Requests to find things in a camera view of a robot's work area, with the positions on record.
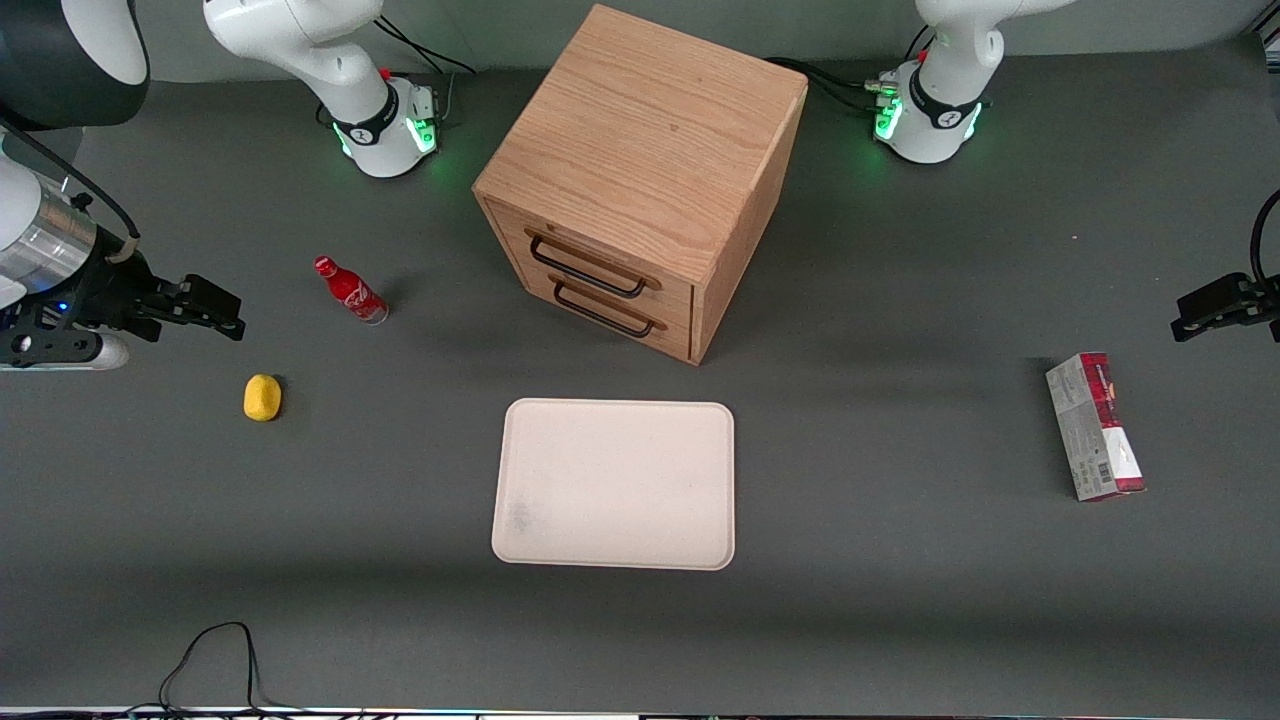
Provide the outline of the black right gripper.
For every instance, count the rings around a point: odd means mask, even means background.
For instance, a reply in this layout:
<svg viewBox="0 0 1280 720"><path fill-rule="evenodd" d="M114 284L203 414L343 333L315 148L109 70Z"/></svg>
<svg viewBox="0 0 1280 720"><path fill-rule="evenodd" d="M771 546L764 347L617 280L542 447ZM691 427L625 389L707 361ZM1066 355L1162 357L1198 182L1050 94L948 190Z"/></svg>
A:
<svg viewBox="0 0 1280 720"><path fill-rule="evenodd" d="M154 322L161 322L202 327L234 342L243 340L241 299L219 284L188 274L178 282L157 281L156 290L152 288L154 279L143 261L113 266L92 255L64 281L4 307L1 328L6 332L20 322L36 322L50 329L110 328L151 338Z"/></svg>

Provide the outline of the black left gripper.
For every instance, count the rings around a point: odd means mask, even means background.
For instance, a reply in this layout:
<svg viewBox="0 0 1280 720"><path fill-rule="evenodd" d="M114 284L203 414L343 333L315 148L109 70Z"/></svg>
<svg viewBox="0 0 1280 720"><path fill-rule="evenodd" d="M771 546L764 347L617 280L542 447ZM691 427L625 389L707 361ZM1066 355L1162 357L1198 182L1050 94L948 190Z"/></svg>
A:
<svg viewBox="0 0 1280 720"><path fill-rule="evenodd" d="M1274 342L1280 342L1277 275L1252 282L1244 273L1230 273L1181 296L1176 307L1170 327L1178 343L1207 331L1257 324L1266 324Z"/></svg>

